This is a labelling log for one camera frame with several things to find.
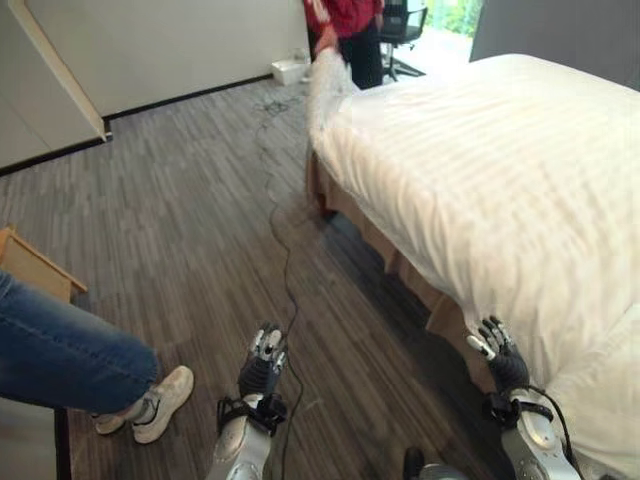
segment black chair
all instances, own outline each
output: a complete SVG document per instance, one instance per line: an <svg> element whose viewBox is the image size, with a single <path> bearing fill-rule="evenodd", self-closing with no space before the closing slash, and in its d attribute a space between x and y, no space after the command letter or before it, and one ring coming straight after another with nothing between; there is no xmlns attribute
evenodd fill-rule
<svg viewBox="0 0 640 480"><path fill-rule="evenodd" d="M393 52L399 45L416 41L422 35L422 28L427 16L427 5L424 0L386 0L383 17L384 24L380 31L380 42L391 45L389 65L384 69L385 75L391 75L396 82L398 74L418 77L422 72L396 65Z"/></svg>

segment wooden bed base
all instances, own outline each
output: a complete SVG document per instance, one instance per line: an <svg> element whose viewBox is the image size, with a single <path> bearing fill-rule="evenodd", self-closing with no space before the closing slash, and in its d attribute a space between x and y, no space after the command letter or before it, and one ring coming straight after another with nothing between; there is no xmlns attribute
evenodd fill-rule
<svg viewBox="0 0 640 480"><path fill-rule="evenodd" d="M420 299L431 312L427 331L447 339L462 355L471 380L484 392L495 391L495 383L482 356L467 345L469 331L462 310L447 295L435 289L393 243L367 218L353 197L346 193L309 151L306 166L306 188L309 201L322 216L340 212L358 227L364 240L384 259L385 273L393 273Z"/></svg>

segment white duvet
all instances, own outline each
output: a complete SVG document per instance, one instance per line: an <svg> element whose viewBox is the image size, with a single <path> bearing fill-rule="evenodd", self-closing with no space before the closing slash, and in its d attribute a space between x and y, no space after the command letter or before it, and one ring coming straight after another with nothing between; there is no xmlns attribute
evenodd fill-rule
<svg viewBox="0 0 640 480"><path fill-rule="evenodd" d="M640 94L522 55L354 93L324 52L309 128L471 329L508 325L580 452L640 477Z"/></svg>

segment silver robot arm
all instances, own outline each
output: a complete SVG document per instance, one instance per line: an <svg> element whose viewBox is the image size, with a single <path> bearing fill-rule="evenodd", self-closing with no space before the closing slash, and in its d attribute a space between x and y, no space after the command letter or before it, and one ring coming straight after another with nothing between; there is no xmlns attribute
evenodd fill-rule
<svg viewBox="0 0 640 480"><path fill-rule="evenodd" d="M483 339L470 335L467 343L487 360L499 393L490 394L485 413L502 428L502 446L517 480L580 480L552 427L553 412L529 386L529 371L518 349L496 318L483 320ZM446 465L425 465L419 449L405 454L403 480L468 480Z"/></svg>
<svg viewBox="0 0 640 480"><path fill-rule="evenodd" d="M219 438L207 480L261 480L271 438L286 419L281 397L274 393L286 361L282 332L264 325L238 377L240 399L218 403Z"/></svg>

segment black cable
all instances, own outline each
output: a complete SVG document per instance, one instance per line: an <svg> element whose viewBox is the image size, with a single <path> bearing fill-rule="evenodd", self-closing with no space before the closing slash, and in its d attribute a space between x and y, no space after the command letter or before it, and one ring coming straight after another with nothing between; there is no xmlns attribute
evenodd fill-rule
<svg viewBox="0 0 640 480"><path fill-rule="evenodd" d="M259 107L260 107L260 109L262 111L267 113L269 115L269 117L270 117L270 120L273 121L273 119L275 117L277 117L278 115L288 111L289 108L291 107L291 105L293 105L295 103L298 103L299 101L300 101L299 98L292 97L292 98L290 98L288 100L284 100L284 101L274 100L272 102L260 105ZM290 262L290 259L291 259L291 247L289 247L289 245L287 245L287 243L282 239L282 237L280 236L280 233L278 232L278 229L275 226L275 222L274 222L275 213L278 210L278 208L280 207L280 204L278 203L278 201L275 200L271 196L271 194L269 193L269 185L271 183L271 180L274 178L274 174L271 172L271 170L268 170L265 167L264 155L268 152L268 150L259 141L260 132L261 131L266 131L269 128L269 123L270 123L270 121L262 122L262 124L260 124L260 126L256 129L255 142L256 142L256 145L258 146L258 148L260 149L260 162L262 163L263 171L267 175L267 180L265 181L264 189L265 189L265 192L267 194L267 197L269 198L269 201L273 204L273 207L271 208L271 211L269 213L269 229L271 230L271 235L273 236L273 238L276 241L276 243L278 243L278 245L280 245L280 247L285 251L285 261L284 261L284 265L282 267L282 278L283 278L283 282L284 282L285 293L287 294L287 297L288 297L289 301L293 305L293 314L291 315L291 317L289 319L289 322L288 322L288 325L287 325L287 328L286 328L286 331L284 332L284 339L285 339L285 341L287 343L287 346L288 346L289 345L289 334L291 333L291 330L293 329L293 327L294 327L294 325L296 323L296 320L298 319L298 313L300 311L300 306L298 305L298 301L297 301L295 295L293 294L293 292L291 291L291 287L289 286L289 262ZM293 375L293 378L298 383L299 392L298 392L298 395L296 397L296 401L293 404L293 408L291 409L291 414L289 415L289 421L287 422L287 429L285 431L284 444L283 444L283 447L282 447L282 456L281 456L281 469L280 469L280 477L281 477L282 480L285 480L285 478L286 478L287 450L288 450L288 446L289 446L289 436L290 436L291 428L292 428L292 425L293 425L293 419L294 419L295 414L298 411L298 407L300 406L300 403L302 401L302 396L304 395L304 383L300 379L300 376L296 372L296 370L295 370L295 368L293 366L293 363L291 362L291 353L290 353L290 351L288 352L288 363L289 363L289 370L291 371L291 374Z"/></svg>
<svg viewBox="0 0 640 480"><path fill-rule="evenodd" d="M560 423L562 424L562 431L564 433L564 440L565 440L566 450L567 450L565 454L567 457L567 460L573 466L573 468L575 468L576 472L578 473L578 476L582 480L584 480L584 476L582 475L582 472L580 471L580 467L578 466L578 460L573 454L573 447L571 446L571 437L569 436L569 429L567 428L567 422L564 419L564 415L562 414L562 410L560 410L560 405L558 405L558 402L556 402L553 399L553 397L551 397L551 395L545 392L542 388L536 387L535 385L519 385L516 387L511 387L505 391L505 395L508 398L511 392L519 388L533 390L534 392L542 395L543 397L545 397L547 400L551 402L551 405L553 405L553 408L555 409L556 413L558 414L558 418L560 419Z"/></svg>

